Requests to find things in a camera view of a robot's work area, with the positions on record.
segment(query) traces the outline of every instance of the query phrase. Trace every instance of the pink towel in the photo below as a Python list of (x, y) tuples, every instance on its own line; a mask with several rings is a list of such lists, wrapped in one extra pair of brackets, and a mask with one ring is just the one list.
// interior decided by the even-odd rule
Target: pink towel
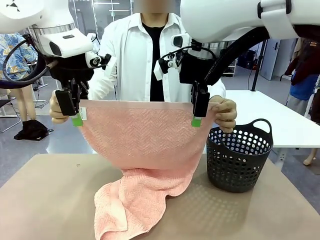
[(209, 110), (191, 127), (191, 103), (81, 101), (81, 131), (92, 148), (120, 168), (123, 178), (94, 197), (97, 240), (129, 240), (162, 218), (166, 196), (190, 184), (214, 122)]

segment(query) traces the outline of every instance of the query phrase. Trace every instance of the hand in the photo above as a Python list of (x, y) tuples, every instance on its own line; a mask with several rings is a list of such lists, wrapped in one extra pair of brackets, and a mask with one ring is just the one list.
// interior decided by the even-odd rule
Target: hand
[(210, 103), (218, 103), (212, 110), (216, 112), (215, 123), (225, 133), (232, 133), (236, 126), (237, 105), (234, 101), (225, 99), (221, 96), (214, 96), (210, 99)]
[(52, 122), (54, 124), (63, 124), (69, 119), (68, 116), (64, 116), (61, 112), (61, 108), (56, 97), (56, 90), (52, 92), (52, 97), (50, 99), (50, 116), (52, 117)]

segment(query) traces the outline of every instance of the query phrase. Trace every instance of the man's left hand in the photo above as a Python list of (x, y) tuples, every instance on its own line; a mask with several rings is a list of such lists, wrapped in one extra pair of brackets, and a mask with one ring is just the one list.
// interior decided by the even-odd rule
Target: man's left hand
[(210, 99), (210, 103), (218, 103), (212, 108), (216, 112), (215, 123), (220, 126), (220, 129), (225, 133), (232, 133), (236, 126), (237, 104), (229, 99), (221, 96), (214, 96)]

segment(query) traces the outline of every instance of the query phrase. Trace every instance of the man's right hand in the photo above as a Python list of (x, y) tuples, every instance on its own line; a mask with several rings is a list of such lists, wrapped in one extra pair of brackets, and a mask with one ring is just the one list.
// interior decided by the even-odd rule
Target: man's right hand
[(52, 97), (50, 99), (50, 116), (52, 117), (52, 122), (54, 124), (63, 124), (69, 119), (68, 116), (64, 116), (61, 112), (61, 108), (56, 97), (56, 90), (52, 92)]

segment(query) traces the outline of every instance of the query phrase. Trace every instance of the black basket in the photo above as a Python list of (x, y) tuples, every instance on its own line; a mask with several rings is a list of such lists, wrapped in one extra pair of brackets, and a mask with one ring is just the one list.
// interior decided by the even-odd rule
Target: black basket
[[(260, 121), (269, 125), (270, 133), (254, 126)], [(265, 119), (237, 125), (229, 134), (219, 127), (211, 129), (206, 142), (210, 182), (232, 193), (249, 191), (256, 185), (273, 144), (272, 127)]]

